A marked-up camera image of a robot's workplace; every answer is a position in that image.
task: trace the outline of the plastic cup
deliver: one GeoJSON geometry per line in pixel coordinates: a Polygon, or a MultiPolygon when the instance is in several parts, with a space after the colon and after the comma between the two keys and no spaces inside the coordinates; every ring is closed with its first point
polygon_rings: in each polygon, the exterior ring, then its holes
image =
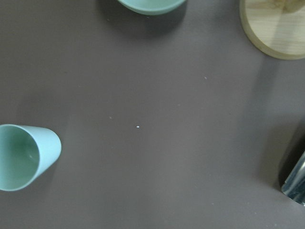
{"type": "Polygon", "coordinates": [[[130,10],[144,15],[168,13],[179,7],[185,0],[118,0],[130,10]]]}
{"type": "Polygon", "coordinates": [[[61,141],[51,130],[0,125],[0,190],[25,188],[61,154],[61,141]]]}

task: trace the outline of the gray table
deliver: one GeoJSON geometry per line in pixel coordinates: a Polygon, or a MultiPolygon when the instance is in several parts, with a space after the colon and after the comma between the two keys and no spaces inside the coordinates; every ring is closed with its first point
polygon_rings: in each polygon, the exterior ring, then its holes
{"type": "Polygon", "coordinates": [[[0,228],[304,228],[278,174],[305,135],[305,61],[258,51],[237,0],[158,17],[2,0],[0,70],[0,122],[63,145],[29,187],[0,192],[0,228]]]}

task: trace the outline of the wooden paper towel holder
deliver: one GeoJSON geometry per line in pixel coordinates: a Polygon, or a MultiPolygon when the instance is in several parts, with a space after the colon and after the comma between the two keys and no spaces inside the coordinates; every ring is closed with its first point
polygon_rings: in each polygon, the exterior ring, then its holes
{"type": "Polygon", "coordinates": [[[267,55],[305,58],[305,0],[240,0],[240,17],[249,40],[267,55]]]}

